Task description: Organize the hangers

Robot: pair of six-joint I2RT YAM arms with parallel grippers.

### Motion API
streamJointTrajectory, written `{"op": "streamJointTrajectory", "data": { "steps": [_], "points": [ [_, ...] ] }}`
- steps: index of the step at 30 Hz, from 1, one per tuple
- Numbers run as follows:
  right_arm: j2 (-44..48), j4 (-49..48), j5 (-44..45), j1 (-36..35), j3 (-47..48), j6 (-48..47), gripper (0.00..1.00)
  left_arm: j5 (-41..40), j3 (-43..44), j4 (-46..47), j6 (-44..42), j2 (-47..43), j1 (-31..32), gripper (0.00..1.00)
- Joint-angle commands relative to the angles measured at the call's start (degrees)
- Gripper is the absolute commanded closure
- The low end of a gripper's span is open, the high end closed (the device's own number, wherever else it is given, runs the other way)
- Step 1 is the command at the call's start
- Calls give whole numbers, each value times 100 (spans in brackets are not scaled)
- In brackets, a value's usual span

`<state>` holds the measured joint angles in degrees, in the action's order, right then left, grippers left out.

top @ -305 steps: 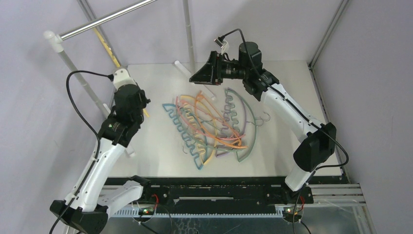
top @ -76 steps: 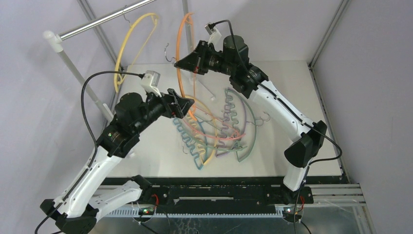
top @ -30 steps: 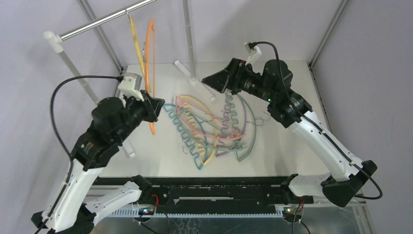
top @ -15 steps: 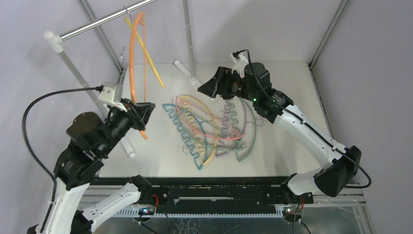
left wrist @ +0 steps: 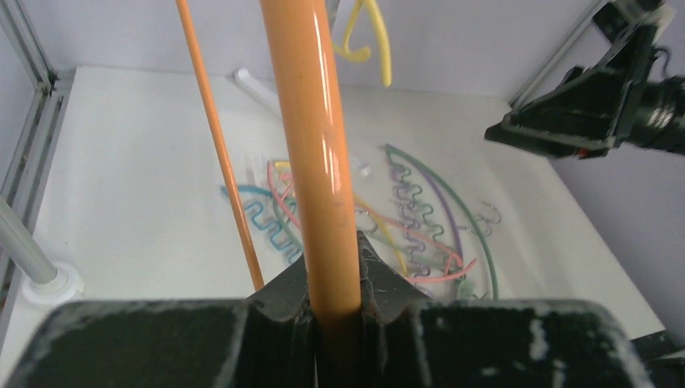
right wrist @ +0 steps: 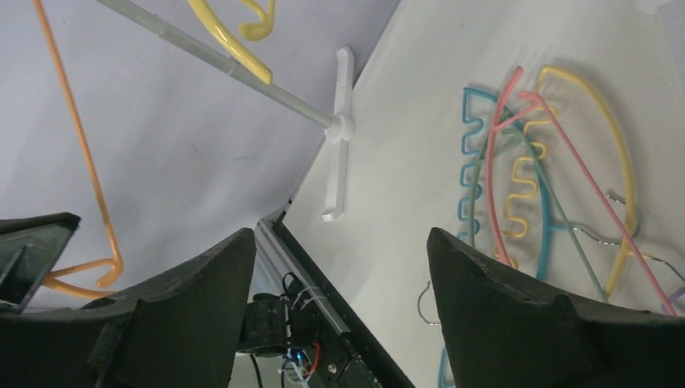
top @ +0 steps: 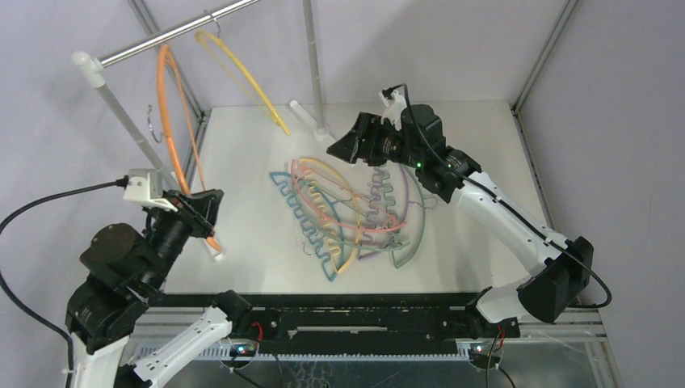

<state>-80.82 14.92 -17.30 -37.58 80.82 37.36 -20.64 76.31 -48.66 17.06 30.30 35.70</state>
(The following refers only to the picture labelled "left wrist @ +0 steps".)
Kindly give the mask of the teal wavy hanger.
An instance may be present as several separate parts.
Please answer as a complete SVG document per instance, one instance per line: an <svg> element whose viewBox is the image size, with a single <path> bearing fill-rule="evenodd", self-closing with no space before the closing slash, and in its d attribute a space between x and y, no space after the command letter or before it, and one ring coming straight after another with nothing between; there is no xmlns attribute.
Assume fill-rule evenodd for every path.
<svg viewBox="0 0 685 388"><path fill-rule="evenodd" d="M439 246L444 245L462 255L460 232L467 229L456 224L442 189L427 172L418 170L418 174L431 187L429 192L411 179L414 171L400 163L391 165L389 174L401 221L408 229L405 232L405 238L410 242L407 257L417 267L410 278L421 280L436 277L437 274L432 271L438 268L437 260L448 264L448 256ZM448 264L447 274L451 275L462 268L461 265Z"/></svg>

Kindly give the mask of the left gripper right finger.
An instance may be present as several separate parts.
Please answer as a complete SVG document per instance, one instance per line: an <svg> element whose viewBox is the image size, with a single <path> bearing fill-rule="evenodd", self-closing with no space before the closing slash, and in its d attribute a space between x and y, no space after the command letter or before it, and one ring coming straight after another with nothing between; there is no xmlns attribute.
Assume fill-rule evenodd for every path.
<svg viewBox="0 0 685 388"><path fill-rule="evenodd" d="M361 387L650 387L610 312L584 300L440 301L358 236Z"/></svg>

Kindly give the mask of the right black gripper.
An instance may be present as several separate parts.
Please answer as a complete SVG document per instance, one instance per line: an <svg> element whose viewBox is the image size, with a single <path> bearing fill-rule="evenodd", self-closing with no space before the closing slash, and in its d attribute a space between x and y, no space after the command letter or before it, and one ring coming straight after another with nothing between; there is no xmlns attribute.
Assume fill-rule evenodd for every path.
<svg viewBox="0 0 685 388"><path fill-rule="evenodd" d="M549 158L601 154L622 141L684 156L684 76L648 82L656 27L626 31L593 67L507 113L485 139Z"/></svg>

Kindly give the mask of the green smooth hanger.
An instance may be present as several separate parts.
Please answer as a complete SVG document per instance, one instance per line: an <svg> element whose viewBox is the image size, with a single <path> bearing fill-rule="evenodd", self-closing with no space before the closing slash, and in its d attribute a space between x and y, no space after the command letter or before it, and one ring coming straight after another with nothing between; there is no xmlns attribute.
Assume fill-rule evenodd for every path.
<svg viewBox="0 0 685 388"><path fill-rule="evenodd" d="M440 175L434 172L425 163L419 161L414 156L411 156L410 154L406 153L404 150L400 150L394 145L386 144L383 145L382 148L386 151L387 154L399 155L419 171L427 173L461 208L462 212L469 220L473 233L478 237L481 243L488 264L488 273L490 275L490 283L492 285L492 298L494 300L498 300L500 298L498 274L494 265L494 259L491 254L490 247L486 241L487 234L478 225L476 214L469 209L469 207L465 204L465 202L457 194L457 192Z"/></svg>

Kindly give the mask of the pink hanger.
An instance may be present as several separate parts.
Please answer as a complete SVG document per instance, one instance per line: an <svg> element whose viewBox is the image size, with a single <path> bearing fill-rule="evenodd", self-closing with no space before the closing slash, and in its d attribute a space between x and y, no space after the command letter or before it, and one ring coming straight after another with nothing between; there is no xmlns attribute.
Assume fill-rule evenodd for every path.
<svg viewBox="0 0 685 388"><path fill-rule="evenodd" d="M294 226L302 230L290 163L269 161L267 182L275 202L275 214L285 218L279 220L282 228L289 231ZM406 223L378 213L362 197L354 195L354 200L356 213L372 222L372 228L364 233L389 247L400 273L407 280L415 284L453 282L466 276L477 264L475 259L466 263L456 250L428 238Z"/></svg>

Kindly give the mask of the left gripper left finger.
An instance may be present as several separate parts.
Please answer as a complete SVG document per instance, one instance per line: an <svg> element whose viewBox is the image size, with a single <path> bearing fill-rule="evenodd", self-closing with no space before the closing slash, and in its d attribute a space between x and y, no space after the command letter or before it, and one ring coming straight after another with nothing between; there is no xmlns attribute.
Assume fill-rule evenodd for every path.
<svg viewBox="0 0 685 388"><path fill-rule="evenodd" d="M85 301L40 324L9 387L311 387L298 259L245 299Z"/></svg>

